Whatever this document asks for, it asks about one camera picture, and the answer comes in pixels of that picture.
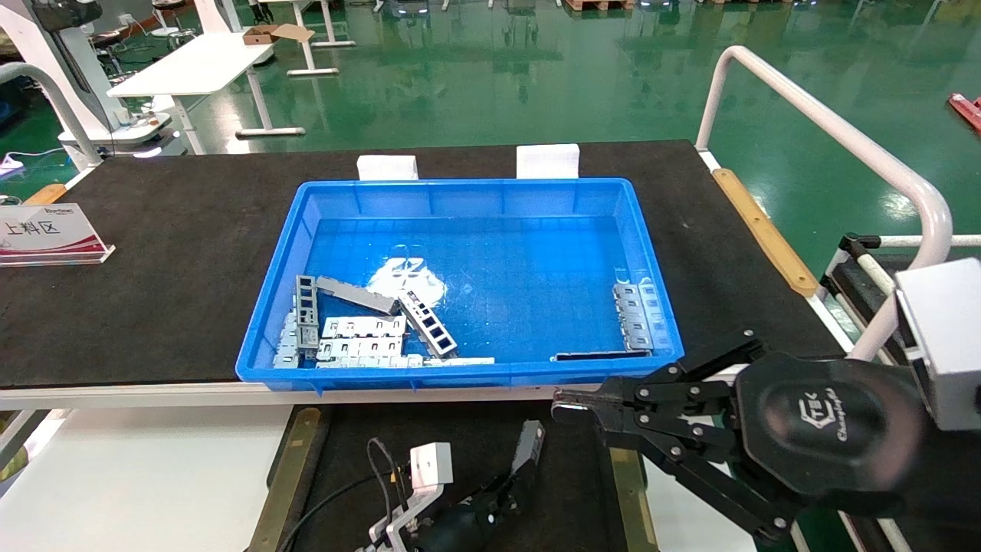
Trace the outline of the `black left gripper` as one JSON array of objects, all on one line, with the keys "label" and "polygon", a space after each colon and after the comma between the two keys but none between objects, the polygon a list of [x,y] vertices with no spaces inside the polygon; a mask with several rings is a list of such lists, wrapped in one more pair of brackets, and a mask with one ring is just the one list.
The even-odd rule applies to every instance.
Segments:
[{"label": "black left gripper", "polygon": [[499,474],[479,492],[438,511],[419,528],[417,551],[481,551],[506,516],[530,505],[536,462],[524,462],[513,474]]}]

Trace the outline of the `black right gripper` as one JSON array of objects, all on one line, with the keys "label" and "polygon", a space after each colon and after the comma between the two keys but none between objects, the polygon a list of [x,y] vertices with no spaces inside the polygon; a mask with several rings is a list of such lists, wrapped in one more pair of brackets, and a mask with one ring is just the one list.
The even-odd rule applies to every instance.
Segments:
[{"label": "black right gripper", "polygon": [[[930,434],[910,374],[868,361],[766,352],[753,331],[737,331],[647,375],[613,376],[595,391],[559,389],[551,416],[598,422],[606,445],[643,455],[761,543],[789,538],[799,513],[791,503],[866,517],[903,514]],[[733,390],[714,378],[732,366],[747,366]],[[702,455],[714,444],[694,434],[712,429],[678,417],[719,415],[733,398],[735,469],[778,500],[716,468]]]}]

